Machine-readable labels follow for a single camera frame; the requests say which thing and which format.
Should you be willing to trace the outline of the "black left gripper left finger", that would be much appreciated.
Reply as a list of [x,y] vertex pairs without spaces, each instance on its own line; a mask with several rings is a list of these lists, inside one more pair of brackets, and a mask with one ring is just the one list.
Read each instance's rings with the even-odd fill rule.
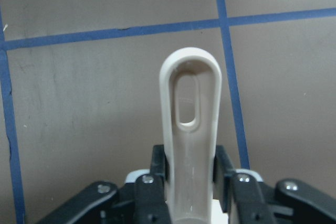
[[97,181],[39,220],[39,223],[171,223],[165,202],[166,159],[155,145],[149,172],[121,188]]

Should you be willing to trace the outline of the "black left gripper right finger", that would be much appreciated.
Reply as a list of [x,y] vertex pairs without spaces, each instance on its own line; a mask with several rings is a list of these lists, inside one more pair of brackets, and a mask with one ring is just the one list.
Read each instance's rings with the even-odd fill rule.
[[229,223],[335,223],[335,199],[294,178],[267,185],[249,169],[235,169],[216,146],[214,188]]

